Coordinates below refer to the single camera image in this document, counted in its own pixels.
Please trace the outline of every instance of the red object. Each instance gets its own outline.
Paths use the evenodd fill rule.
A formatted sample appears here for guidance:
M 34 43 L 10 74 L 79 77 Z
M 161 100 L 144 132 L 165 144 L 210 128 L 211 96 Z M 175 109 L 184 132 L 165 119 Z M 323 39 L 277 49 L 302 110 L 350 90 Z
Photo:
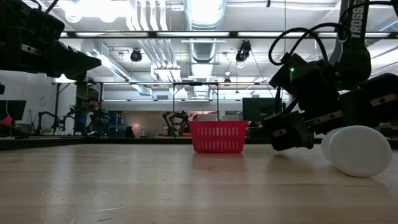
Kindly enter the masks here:
M 192 121 L 193 150 L 196 152 L 241 153 L 247 121 Z
M 11 125 L 12 117 L 7 115 L 4 119 L 0 120 L 0 124 Z

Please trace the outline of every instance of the ceiling camera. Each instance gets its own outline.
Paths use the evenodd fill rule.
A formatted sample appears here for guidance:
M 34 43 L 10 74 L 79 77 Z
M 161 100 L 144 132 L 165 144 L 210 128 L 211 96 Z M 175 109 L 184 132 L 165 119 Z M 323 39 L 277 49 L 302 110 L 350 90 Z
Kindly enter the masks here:
M 142 60 L 142 54 L 140 49 L 134 49 L 130 55 L 130 59 L 133 62 L 140 62 Z
M 251 44 L 249 40 L 244 40 L 242 42 L 241 47 L 236 54 L 236 61 L 237 62 L 244 62 L 249 57 L 251 51 Z

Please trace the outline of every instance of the white plastic container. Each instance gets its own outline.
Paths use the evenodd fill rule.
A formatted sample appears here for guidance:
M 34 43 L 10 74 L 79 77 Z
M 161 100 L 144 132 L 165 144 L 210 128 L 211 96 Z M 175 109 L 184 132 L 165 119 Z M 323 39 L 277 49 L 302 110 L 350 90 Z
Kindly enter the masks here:
M 388 140 L 365 126 L 348 126 L 330 131 L 322 140 L 326 159 L 342 172 L 354 177 L 380 174 L 391 162 Z

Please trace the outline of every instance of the computer screen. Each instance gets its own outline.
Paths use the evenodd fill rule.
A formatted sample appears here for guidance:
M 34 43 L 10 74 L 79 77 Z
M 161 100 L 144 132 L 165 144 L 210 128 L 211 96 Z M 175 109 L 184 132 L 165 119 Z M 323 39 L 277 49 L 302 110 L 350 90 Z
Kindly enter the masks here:
M 275 112 L 274 98 L 243 98 L 243 120 L 263 121 Z
M 0 100 L 0 115 L 8 114 L 14 121 L 24 117 L 26 100 Z

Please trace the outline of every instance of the table surface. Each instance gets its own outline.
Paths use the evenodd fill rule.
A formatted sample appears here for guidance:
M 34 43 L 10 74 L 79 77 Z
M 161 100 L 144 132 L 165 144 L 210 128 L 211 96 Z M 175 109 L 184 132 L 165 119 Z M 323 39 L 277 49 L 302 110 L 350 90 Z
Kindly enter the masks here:
M 189 145 L 0 152 L 0 223 L 398 223 L 398 154 L 373 178 L 319 147 L 195 154 Z

